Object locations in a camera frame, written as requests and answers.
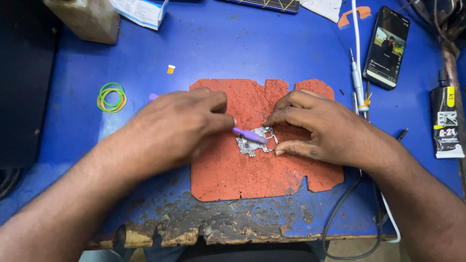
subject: right hand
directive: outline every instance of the right hand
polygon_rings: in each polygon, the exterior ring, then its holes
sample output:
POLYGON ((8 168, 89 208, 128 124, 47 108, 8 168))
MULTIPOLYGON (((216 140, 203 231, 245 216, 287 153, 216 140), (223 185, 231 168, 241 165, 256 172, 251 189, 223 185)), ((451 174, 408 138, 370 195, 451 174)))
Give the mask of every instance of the right hand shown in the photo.
POLYGON ((308 90, 291 91, 275 104, 264 126, 287 122, 311 132, 308 141, 277 145, 277 156, 300 155, 363 170, 390 164, 403 146, 342 104, 308 90))

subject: glue tube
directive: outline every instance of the glue tube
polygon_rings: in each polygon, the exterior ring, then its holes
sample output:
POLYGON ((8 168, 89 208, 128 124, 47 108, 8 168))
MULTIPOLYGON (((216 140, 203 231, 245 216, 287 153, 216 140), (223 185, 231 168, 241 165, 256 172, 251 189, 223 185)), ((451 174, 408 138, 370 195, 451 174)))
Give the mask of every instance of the glue tube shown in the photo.
POLYGON ((447 86, 444 69, 439 70, 439 86, 431 91, 430 96, 435 157, 465 157, 458 140, 455 88, 447 86))

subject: phone screen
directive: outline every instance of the phone screen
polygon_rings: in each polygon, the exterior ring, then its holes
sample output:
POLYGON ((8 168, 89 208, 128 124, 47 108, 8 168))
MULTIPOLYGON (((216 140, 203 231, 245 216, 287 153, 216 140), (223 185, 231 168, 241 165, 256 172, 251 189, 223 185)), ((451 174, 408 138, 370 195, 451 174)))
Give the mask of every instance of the phone screen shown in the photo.
POLYGON ((364 76, 373 78, 389 89, 397 85, 410 22, 388 7, 377 17, 374 36, 367 56, 364 76))

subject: white cloth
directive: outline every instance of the white cloth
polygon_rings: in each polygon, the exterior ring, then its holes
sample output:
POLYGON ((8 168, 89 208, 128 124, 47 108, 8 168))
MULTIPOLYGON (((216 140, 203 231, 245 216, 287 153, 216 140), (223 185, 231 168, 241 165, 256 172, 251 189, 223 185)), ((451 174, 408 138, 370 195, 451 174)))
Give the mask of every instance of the white cloth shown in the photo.
POLYGON ((342 0, 301 0, 301 6, 338 23, 342 0))

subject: precision screwdriver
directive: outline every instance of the precision screwdriver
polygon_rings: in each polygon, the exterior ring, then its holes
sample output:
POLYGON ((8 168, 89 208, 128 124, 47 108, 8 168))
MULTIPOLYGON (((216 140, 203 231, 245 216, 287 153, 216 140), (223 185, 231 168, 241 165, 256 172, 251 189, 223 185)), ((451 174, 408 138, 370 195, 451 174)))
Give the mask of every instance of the precision screwdriver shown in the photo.
POLYGON ((369 107, 362 106, 365 104, 364 91, 363 91, 363 82, 361 81, 361 74, 359 73, 359 68, 353 58, 353 50, 349 49, 351 52, 351 77, 353 78, 354 91, 356 92, 357 99, 357 110, 359 112, 369 111, 369 107))

